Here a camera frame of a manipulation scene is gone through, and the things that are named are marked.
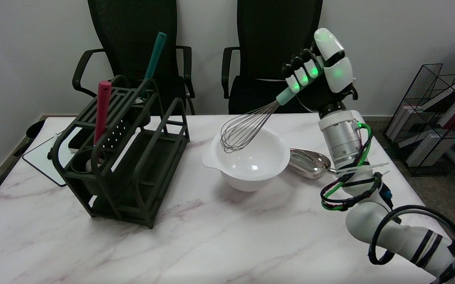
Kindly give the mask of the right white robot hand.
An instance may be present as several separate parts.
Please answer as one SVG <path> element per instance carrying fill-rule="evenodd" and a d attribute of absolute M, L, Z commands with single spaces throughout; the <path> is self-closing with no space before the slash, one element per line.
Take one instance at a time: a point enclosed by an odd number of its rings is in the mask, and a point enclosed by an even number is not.
<path fill-rule="evenodd" d="M 292 56 L 283 65 L 282 74 L 287 88 L 276 97 L 279 106 L 297 98 L 304 108 L 320 112 L 348 95 L 354 100 L 358 98 L 351 61 L 327 28 L 314 32 L 311 47 Z"/>

